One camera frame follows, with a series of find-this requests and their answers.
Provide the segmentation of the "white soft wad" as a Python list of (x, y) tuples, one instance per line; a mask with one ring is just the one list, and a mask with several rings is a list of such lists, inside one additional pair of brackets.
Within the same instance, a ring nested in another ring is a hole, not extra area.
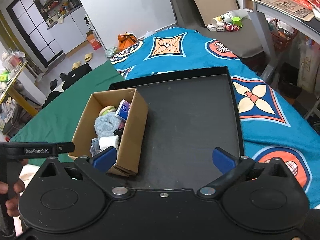
[(114, 136), (110, 136), (110, 137), (101, 137), (99, 139), (99, 147), (100, 147), (101, 151), (103, 151), (109, 147), (114, 147), (115, 149), (118, 149), (119, 136), (114, 135)]

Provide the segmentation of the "brown cardboard box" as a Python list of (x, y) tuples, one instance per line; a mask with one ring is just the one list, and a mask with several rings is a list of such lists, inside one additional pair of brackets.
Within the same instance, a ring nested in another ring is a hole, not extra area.
[(125, 122), (117, 161), (108, 170), (108, 173), (128, 177), (134, 176), (138, 172), (144, 129), (148, 116), (147, 103), (135, 88), (93, 93), (74, 132), (72, 142), (75, 145), (75, 150), (68, 155), (73, 160), (82, 155), (91, 156), (89, 148), (91, 140), (96, 136), (94, 123), (98, 114), (104, 107), (109, 105), (118, 107), (121, 100), (129, 102), (131, 108), (128, 119)]

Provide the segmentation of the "hamburger plush toy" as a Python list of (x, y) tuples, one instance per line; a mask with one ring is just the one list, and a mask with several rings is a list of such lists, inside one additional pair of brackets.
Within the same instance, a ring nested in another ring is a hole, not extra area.
[(107, 106), (107, 107), (104, 107), (100, 113), (99, 113), (99, 116), (103, 116), (105, 114), (108, 114), (108, 113), (112, 113), (112, 112), (116, 112), (116, 108), (114, 106)]

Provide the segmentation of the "blue denim fish toy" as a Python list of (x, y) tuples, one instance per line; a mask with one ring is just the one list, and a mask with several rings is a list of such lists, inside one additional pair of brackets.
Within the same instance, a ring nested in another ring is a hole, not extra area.
[(95, 155), (99, 154), (100, 151), (101, 150), (100, 150), (98, 138), (93, 138), (91, 141), (91, 148), (90, 148), (91, 157), (94, 157)]

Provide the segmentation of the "light blue fluffy towel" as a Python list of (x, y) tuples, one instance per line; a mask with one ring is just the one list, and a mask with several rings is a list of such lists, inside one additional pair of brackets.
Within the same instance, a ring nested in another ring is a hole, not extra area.
[(94, 129), (98, 139), (113, 136), (114, 131), (119, 128), (121, 122), (122, 120), (117, 118), (114, 112), (97, 117)]

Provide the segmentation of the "green cloth sheet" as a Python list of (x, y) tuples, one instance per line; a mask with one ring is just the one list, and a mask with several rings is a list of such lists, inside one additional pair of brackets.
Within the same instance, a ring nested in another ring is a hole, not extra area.
[(70, 142), (91, 94), (124, 81), (110, 62), (93, 69), (40, 110), (12, 142)]

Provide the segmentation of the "blue patterned blanket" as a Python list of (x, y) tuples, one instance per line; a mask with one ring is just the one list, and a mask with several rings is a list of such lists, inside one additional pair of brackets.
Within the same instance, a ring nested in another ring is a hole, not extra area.
[(245, 154), (263, 163), (280, 157), (319, 208), (319, 134), (272, 87), (220, 41), (173, 27), (110, 59), (125, 79), (179, 70), (226, 66), (239, 110)]

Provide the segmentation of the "tissue pack white purple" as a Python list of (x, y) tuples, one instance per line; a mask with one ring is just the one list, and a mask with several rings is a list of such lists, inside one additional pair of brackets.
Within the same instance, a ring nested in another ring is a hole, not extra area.
[(131, 103), (129, 103), (124, 99), (121, 100), (116, 110), (115, 117), (120, 119), (123, 122), (126, 122), (129, 115), (130, 108), (131, 108)]

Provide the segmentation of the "yellow table with items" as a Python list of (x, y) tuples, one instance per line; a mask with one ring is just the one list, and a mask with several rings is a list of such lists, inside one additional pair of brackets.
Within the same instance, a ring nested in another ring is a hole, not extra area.
[(14, 76), (7, 82), (5, 89), (1, 92), (1, 103), (4, 101), (5, 97), (8, 95), (14, 99), (29, 115), (34, 117), (38, 111), (29, 104), (27, 100), (14, 88), (14, 84), (20, 74), (23, 72), (24, 68), (28, 64), (27, 60), (23, 60), (22, 65), (20, 65), (17, 70), (14, 71)]

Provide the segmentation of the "black laptop bag floor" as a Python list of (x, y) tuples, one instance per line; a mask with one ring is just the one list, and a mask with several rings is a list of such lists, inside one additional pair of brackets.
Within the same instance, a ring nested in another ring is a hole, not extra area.
[(60, 79), (63, 82), (62, 90), (68, 89), (69, 87), (71, 87), (73, 84), (75, 84), (78, 80), (80, 80), (82, 77), (84, 77), (91, 71), (92, 71), (92, 68), (90, 67), (89, 64), (86, 63), (75, 68), (68, 74), (61, 73)]

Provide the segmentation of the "yellow slipper right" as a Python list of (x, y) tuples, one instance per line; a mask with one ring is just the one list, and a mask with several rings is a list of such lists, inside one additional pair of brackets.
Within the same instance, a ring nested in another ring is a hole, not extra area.
[(88, 53), (85, 55), (85, 62), (88, 63), (93, 58), (93, 53)]

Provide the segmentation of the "grey mattress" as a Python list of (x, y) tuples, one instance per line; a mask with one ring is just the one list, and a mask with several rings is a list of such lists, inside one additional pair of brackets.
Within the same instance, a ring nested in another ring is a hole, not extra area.
[(252, 21), (244, 18), (242, 23), (243, 27), (234, 32), (209, 31), (207, 27), (203, 27), (197, 22), (190, 24), (188, 28), (198, 31), (205, 37), (218, 40), (239, 58), (247, 59), (264, 55), (263, 47)]

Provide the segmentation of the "orange bag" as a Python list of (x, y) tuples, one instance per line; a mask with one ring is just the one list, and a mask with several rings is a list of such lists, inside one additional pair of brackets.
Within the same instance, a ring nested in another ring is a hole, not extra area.
[(137, 38), (133, 33), (126, 32), (125, 34), (118, 35), (118, 48), (120, 51), (134, 45), (137, 42)]

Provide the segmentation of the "orange cardboard box floor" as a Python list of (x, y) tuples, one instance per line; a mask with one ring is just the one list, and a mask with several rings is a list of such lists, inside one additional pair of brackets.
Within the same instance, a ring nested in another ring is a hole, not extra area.
[(93, 31), (89, 31), (86, 33), (86, 40), (90, 43), (94, 50), (98, 50), (102, 47), (101, 43), (98, 41)]

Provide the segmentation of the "white grey side table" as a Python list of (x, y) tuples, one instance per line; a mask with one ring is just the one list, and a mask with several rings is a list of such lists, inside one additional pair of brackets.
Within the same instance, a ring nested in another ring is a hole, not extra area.
[(278, 66), (282, 53), (276, 54), (266, 15), (276, 18), (319, 43), (319, 20), (312, 10), (307, 10), (293, 0), (242, 0), (248, 11), (266, 54), (268, 65), (261, 78), (268, 82)]

